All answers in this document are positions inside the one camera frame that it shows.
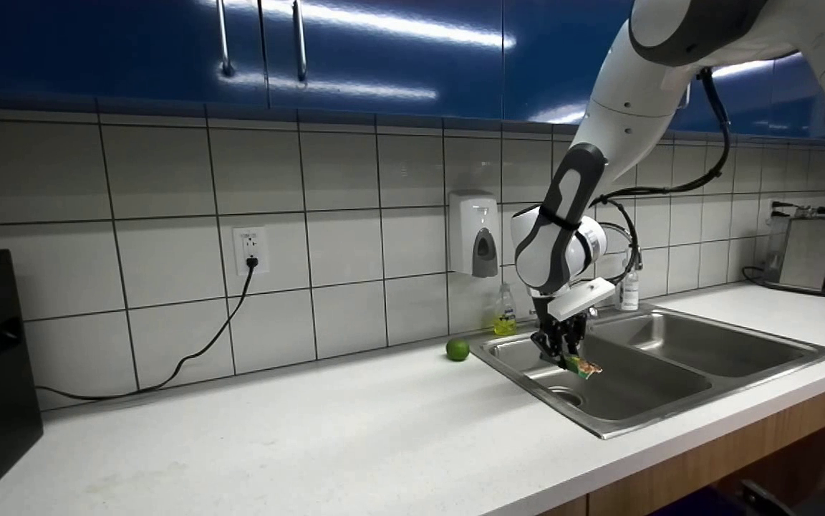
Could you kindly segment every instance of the wall socket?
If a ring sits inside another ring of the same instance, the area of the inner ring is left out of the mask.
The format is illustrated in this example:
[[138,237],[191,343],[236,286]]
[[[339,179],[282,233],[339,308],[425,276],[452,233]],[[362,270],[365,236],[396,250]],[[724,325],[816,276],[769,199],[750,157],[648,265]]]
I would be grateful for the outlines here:
[[256,276],[273,273],[273,253],[269,253],[269,242],[266,242],[266,230],[264,226],[242,226],[242,230],[236,230],[239,279],[247,279],[247,257],[257,257]]

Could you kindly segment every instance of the white countertop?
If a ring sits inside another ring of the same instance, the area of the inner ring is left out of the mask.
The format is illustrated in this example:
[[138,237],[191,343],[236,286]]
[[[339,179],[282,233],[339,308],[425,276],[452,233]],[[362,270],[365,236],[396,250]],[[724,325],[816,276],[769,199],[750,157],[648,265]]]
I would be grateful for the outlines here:
[[[825,297],[664,308],[825,343]],[[538,514],[825,392],[825,361],[600,441],[479,359],[409,348],[47,421],[0,516]]]

